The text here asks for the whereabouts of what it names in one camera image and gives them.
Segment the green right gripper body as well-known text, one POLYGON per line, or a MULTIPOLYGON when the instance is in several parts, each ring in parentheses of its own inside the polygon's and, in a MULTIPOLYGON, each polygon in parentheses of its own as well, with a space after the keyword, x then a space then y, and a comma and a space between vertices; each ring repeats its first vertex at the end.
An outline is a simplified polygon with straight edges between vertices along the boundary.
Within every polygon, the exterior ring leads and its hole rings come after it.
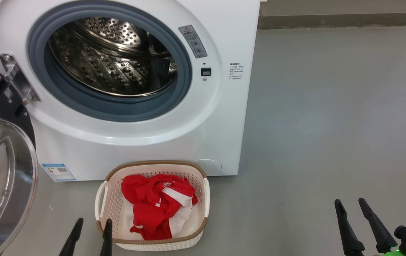
POLYGON ((402 253, 398 248, 389 248, 373 254, 373 256, 402 256, 402 253))

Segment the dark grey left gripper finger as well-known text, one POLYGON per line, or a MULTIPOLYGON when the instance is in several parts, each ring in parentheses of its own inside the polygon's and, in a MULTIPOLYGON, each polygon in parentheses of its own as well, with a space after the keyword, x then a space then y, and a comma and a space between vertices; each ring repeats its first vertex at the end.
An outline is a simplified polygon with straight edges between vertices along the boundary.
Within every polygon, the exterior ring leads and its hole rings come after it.
POLYGON ((105 223, 105 228, 103 230, 102 238, 103 244, 102 249, 99 253, 100 256, 112 256, 112 227, 113 222, 111 219, 107 219, 105 223))
POLYGON ((73 256, 76 243, 81 235, 83 224, 84 224, 83 218, 79 218, 76 221, 70 235, 68 236, 66 242, 64 243, 64 246, 62 247, 59 253, 59 256, 73 256))

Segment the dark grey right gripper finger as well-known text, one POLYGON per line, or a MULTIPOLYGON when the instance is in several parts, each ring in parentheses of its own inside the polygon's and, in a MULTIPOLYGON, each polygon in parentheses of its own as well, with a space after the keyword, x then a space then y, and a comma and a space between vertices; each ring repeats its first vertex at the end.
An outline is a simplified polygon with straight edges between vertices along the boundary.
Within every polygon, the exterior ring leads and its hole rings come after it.
POLYGON ((364 198, 359 198, 358 202, 364 217, 368 220, 372 229, 376 249, 380 254, 386 254, 392 251, 393 248, 398 246, 393 236, 388 229, 383 225, 379 217, 374 213, 364 198))
POLYGON ((346 210, 340 199, 336 199, 334 205, 344 255, 363 256, 362 252, 365 250, 365 246, 357 239, 352 230, 347 218, 346 210))

